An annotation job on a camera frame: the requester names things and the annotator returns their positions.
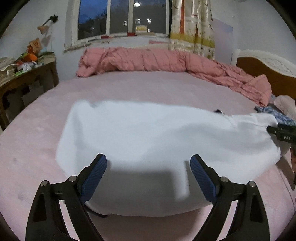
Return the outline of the white wooden headboard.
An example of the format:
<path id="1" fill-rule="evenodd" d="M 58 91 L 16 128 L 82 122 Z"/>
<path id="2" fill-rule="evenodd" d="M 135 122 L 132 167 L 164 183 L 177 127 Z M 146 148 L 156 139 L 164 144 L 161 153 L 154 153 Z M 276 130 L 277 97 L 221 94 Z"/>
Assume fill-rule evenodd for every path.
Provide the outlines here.
<path id="1" fill-rule="evenodd" d="M 231 64 L 252 76 L 266 75 L 274 96 L 288 95 L 295 99 L 295 64 L 287 59 L 266 51 L 237 49 Z"/>

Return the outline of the orange plush toy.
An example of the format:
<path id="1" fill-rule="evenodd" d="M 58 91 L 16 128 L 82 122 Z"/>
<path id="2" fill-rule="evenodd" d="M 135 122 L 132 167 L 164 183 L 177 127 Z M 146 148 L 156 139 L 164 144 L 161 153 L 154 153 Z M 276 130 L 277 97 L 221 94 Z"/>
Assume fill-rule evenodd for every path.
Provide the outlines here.
<path id="1" fill-rule="evenodd" d="M 26 53 L 22 56 L 23 62 L 37 62 L 38 57 L 32 53 Z"/>

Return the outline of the pink bed sheet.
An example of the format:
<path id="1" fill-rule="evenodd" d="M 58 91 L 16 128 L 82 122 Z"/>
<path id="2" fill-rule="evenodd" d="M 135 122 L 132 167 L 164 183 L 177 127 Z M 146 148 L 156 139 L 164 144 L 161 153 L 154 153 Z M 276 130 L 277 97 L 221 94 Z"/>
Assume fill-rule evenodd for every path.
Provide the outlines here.
<path id="1" fill-rule="evenodd" d="M 25 108 L 1 134 L 1 213 L 20 240 L 39 184 L 64 182 L 56 148 L 74 102 L 86 99 L 151 101 L 186 105 L 227 115 L 254 112 L 255 103 L 227 87 L 188 73 L 109 72 L 61 81 Z M 290 152 L 255 181 L 276 240 L 295 212 Z M 105 240 L 192 240 L 211 206 L 170 217 L 90 215 Z"/>

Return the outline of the tree pattern curtain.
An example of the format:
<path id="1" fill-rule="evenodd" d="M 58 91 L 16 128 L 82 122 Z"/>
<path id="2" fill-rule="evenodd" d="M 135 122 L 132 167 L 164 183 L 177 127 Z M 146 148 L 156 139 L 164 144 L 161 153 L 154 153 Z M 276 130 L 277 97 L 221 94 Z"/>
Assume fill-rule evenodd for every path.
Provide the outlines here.
<path id="1" fill-rule="evenodd" d="M 215 59 L 213 18 L 209 0 L 172 1 L 169 50 Z"/>

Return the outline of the pink pillow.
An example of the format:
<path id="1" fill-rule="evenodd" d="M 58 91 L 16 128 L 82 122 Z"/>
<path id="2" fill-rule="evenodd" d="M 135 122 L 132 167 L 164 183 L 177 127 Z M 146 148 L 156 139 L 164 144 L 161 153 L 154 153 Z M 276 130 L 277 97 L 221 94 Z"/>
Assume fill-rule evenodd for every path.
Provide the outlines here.
<path id="1" fill-rule="evenodd" d="M 288 95 L 278 96 L 273 104 L 286 116 L 295 119 L 295 101 Z"/>

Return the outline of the white framed window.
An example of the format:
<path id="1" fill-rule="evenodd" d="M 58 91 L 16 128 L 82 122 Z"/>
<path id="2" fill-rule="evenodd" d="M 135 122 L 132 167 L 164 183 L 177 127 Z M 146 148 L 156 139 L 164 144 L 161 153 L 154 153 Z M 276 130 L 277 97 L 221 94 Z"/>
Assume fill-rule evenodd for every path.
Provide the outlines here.
<path id="1" fill-rule="evenodd" d="M 101 39 L 167 38 L 170 30 L 171 1 L 69 1 L 65 51 Z"/>

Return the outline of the white navy varsity jacket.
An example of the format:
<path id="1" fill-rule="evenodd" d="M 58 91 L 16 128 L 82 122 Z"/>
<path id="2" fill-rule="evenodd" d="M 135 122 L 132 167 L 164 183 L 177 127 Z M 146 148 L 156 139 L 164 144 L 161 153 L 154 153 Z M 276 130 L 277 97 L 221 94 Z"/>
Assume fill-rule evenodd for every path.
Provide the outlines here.
<path id="1" fill-rule="evenodd" d="M 208 205 L 190 170 L 195 154 L 217 174 L 245 184 L 290 148 L 267 132 L 267 113 L 224 115 L 188 106 L 106 100 L 76 102 L 56 160 L 77 175 L 98 154 L 108 164 L 87 206 L 96 213 L 162 217 Z"/>

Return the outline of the wall mounted desk lamp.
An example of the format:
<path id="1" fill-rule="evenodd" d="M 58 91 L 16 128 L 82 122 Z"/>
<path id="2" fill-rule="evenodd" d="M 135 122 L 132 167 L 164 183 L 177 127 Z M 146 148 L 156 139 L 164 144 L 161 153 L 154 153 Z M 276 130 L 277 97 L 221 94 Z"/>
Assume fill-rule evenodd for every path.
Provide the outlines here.
<path id="1" fill-rule="evenodd" d="M 48 32 L 48 29 L 49 29 L 49 24 L 50 23 L 56 23 L 58 20 L 58 16 L 57 15 L 53 15 L 53 16 L 50 16 L 48 18 L 48 20 L 46 20 L 43 25 L 40 25 L 37 27 L 37 29 L 40 31 L 40 33 L 42 35 L 45 35 L 47 32 Z"/>

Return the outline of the blue plaid folded garment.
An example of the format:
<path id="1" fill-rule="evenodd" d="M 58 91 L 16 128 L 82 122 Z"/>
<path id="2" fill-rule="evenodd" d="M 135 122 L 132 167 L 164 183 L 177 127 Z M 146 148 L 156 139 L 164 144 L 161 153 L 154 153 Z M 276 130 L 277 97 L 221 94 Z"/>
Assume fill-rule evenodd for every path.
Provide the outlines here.
<path id="1" fill-rule="evenodd" d="M 287 125 L 287 126 L 295 126 L 295 121 L 292 118 L 284 115 L 283 113 L 280 113 L 279 111 L 272 108 L 271 106 L 266 106 L 266 107 L 255 106 L 254 109 L 258 113 L 267 113 L 267 114 L 273 115 L 277 120 L 277 122 L 280 124 Z"/>

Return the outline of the pink plaid quilt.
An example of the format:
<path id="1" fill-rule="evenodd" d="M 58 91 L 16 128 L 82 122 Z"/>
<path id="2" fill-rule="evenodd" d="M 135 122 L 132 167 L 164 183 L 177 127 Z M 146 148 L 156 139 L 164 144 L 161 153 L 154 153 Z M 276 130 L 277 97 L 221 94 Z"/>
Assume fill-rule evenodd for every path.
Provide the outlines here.
<path id="1" fill-rule="evenodd" d="M 254 77 L 239 67 L 184 51 L 88 48 L 79 60 L 76 75 L 90 77 L 117 70 L 187 72 L 202 80 L 228 87 L 259 106 L 267 106 L 271 97 L 271 84 L 266 75 Z"/>

